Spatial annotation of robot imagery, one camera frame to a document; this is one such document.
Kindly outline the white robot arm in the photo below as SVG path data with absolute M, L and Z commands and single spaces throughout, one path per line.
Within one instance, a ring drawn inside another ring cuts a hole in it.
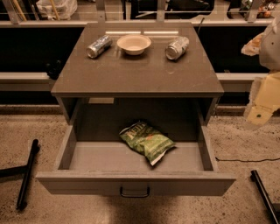
M 280 109 L 280 18 L 275 17 L 264 32 L 243 46 L 241 53 L 259 55 L 260 65 L 269 69 L 267 76 L 253 81 L 244 111 L 247 126 L 257 129 Z

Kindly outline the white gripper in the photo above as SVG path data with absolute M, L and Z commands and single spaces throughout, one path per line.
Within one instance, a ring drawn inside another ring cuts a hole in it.
M 241 49 L 241 53 L 255 56 L 261 52 L 263 32 L 252 38 Z M 273 112 L 280 109 L 280 72 L 270 73 L 261 79 L 261 85 L 254 99 L 254 106 L 248 106 L 244 112 L 246 126 L 258 129 L 265 125 Z

